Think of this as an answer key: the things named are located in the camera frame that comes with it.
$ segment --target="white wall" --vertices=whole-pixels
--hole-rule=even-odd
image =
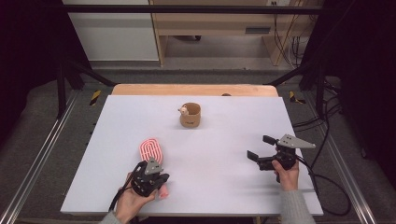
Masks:
[[[63,0],[64,4],[148,5],[147,0]],[[158,61],[151,16],[69,13],[90,61]]]

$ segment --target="power outlet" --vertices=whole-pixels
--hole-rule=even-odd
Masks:
[[[290,0],[268,0],[268,7],[288,7],[290,4]]]

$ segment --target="human hand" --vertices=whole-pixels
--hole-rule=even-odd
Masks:
[[[116,218],[121,223],[128,223],[132,218],[137,215],[143,205],[155,199],[156,193],[157,190],[154,190],[148,197],[140,196],[136,192],[134,192],[131,183],[128,183],[126,190],[121,194],[119,200],[117,201],[115,214]]]
[[[274,173],[279,175],[282,189],[285,191],[297,190],[299,174],[298,161],[296,161],[289,170],[283,169],[282,165],[277,160],[273,160],[272,164],[275,168]]]

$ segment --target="white tabletop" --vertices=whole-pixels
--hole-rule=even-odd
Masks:
[[[194,129],[179,123],[177,109],[187,102],[202,108],[201,124]],[[170,175],[169,196],[145,205],[141,216],[277,215],[276,177],[260,171],[247,150],[273,156],[275,147],[262,136],[285,133],[294,135],[280,97],[110,95],[61,212],[106,213],[127,173],[140,162],[140,143],[156,138]],[[308,209],[322,215],[312,181],[300,167],[299,189]]]

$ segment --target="brown basket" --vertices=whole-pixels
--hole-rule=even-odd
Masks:
[[[201,121],[201,107],[196,103],[186,103],[189,115],[180,115],[180,123],[186,128],[198,127]]]

